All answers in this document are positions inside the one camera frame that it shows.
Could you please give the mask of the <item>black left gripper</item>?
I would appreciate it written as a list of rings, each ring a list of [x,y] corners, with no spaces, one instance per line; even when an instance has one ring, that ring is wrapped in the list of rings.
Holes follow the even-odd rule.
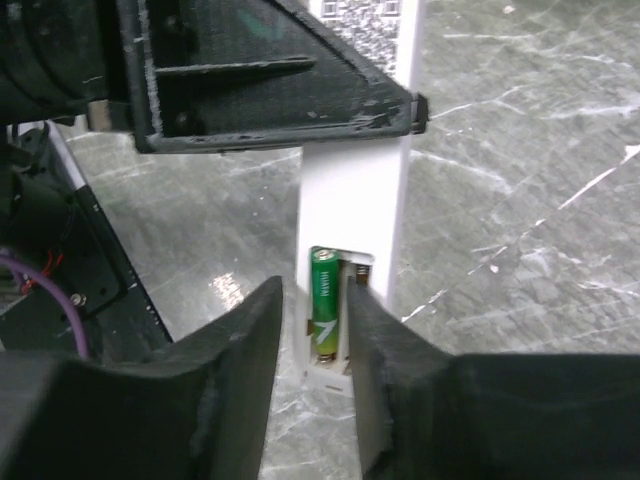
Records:
[[[1,124],[134,127],[117,1],[1,3]]]

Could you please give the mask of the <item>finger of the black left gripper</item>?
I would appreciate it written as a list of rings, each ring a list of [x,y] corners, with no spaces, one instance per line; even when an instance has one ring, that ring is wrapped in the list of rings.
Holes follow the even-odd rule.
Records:
[[[295,1],[121,1],[142,153],[217,153],[398,138],[427,99]]]

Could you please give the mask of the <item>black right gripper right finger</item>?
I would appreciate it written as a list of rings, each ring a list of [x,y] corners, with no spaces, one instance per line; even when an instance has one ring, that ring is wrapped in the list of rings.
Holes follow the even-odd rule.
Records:
[[[638,477],[637,356],[453,355],[363,285],[347,306],[364,478]]]

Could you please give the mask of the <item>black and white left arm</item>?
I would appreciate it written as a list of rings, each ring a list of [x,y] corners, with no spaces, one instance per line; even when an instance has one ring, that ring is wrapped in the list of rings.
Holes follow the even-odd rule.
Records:
[[[429,106],[295,1],[3,2],[1,245],[28,268],[2,342],[120,360],[169,334],[64,163],[78,116],[143,154],[207,154],[421,134]]]

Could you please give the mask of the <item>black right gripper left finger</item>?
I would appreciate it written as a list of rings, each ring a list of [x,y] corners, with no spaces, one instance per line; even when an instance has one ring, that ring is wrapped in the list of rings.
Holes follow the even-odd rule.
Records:
[[[1,357],[5,479],[254,479],[283,318],[273,276],[143,362]]]

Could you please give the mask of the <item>green AAA battery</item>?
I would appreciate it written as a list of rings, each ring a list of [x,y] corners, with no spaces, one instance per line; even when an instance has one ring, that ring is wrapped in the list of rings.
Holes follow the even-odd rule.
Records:
[[[336,358],[339,342],[340,259],[335,250],[311,250],[313,341],[318,360]]]

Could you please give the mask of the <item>long white remote control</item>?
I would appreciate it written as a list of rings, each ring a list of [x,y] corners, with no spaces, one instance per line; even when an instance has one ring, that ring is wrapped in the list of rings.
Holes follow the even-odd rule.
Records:
[[[417,90],[424,2],[311,1],[308,9],[402,87]],[[391,306],[410,144],[405,136],[311,144],[302,151],[293,355],[312,388],[352,394],[347,308],[340,308],[333,359],[320,358],[312,340],[310,251],[337,251],[340,283],[358,274],[384,307]]]

